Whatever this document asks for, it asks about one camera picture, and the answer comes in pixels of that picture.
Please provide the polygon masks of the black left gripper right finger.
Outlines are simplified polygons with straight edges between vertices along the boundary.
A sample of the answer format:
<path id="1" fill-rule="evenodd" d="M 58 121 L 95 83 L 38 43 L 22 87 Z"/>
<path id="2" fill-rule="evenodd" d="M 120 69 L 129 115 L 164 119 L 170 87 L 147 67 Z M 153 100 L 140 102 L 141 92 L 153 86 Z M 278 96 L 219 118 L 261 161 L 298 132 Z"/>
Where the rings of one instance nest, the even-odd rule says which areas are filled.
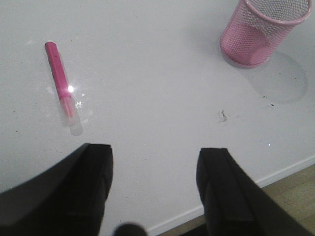
<path id="1" fill-rule="evenodd" d="M 310 236 L 225 148 L 202 148 L 196 182 L 210 236 Z"/>

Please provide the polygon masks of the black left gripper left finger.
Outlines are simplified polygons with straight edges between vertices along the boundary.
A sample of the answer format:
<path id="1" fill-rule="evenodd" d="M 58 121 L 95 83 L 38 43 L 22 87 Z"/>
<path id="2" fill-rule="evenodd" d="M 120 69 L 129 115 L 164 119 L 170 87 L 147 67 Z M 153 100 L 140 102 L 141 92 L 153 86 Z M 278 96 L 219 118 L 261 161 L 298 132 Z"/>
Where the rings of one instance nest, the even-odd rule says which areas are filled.
<path id="1" fill-rule="evenodd" d="M 3 236 L 96 236 L 113 179 L 109 145 L 83 144 L 0 195 Z"/>

